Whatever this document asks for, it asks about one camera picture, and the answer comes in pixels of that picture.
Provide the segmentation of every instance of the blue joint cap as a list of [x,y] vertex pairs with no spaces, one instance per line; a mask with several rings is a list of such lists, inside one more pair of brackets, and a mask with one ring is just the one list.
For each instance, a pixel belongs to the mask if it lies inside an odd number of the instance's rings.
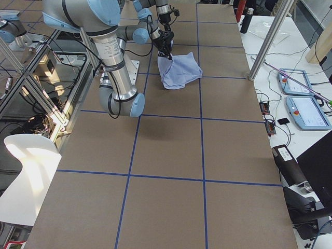
[[133,33],[133,41],[137,44],[145,44],[149,39],[149,33],[146,29],[139,28]]
[[145,97],[142,93],[139,93],[131,106],[130,117],[139,117],[145,106]]
[[12,43],[15,40],[15,36],[3,30],[0,30],[0,37],[5,43]]
[[142,4],[139,0],[133,1],[133,5],[135,7],[136,12],[140,12],[143,9]]
[[103,23],[116,26],[120,22],[121,11],[118,1],[87,0],[90,9]]
[[54,18],[46,13],[43,12],[44,22],[46,25],[56,29],[61,30],[69,33],[79,33],[80,29],[71,26],[70,24],[63,22],[57,18]]
[[146,18],[147,18],[149,15],[152,16],[151,11],[150,11],[149,9],[147,9],[147,8],[144,8],[144,9],[142,9],[140,12],[137,13],[137,18],[138,18],[139,20],[144,20],[144,21],[146,21]]
[[20,20],[18,18],[18,16],[16,15],[4,15],[2,16],[3,19],[5,19],[6,21],[16,21],[16,20]]

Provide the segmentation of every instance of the towel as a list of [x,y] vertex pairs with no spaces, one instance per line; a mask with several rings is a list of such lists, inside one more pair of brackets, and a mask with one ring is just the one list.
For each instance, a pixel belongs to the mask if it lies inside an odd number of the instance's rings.
[[202,69],[197,65],[192,52],[186,56],[172,56],[173,60],[158,56],[161,81],[166,89],[184,88],[185,84],[202,78]]

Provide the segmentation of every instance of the white chair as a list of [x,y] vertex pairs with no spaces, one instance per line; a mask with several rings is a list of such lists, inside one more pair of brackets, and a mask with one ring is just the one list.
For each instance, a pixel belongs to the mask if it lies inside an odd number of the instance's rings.
[[54,143],[34,134],[4,139],[22,171],[0,197],[0,221],[33,226],[61,159]]

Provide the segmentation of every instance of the black water bottle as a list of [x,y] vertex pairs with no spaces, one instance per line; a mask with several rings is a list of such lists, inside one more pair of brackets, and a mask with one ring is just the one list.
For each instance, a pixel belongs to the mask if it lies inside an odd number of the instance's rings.
[[248,28],[249,28],[249,24],[251,22],[251,18],[253,17],[253,13],[254,13],[254,9],[253,8],[249,8],[248,11],[247,11],[247,13],[245,14],[245,16],[243,18],[243,21],[241,23],[242,27],[241,27],[240,32],[242,34],[247,33]]

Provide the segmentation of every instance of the sticker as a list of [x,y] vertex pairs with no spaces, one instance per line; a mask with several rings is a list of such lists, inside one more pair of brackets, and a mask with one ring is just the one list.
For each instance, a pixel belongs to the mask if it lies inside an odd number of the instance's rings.
[[95,46],[97,47],[99,56],[103,60],[107,60],[121,52],[117,38],[111,39],[105,43],[95,43]]
[[279,148],[278,151],[282,156],[282,158],[284,159],[284,161],[289,161],[293,159],[286,148]]

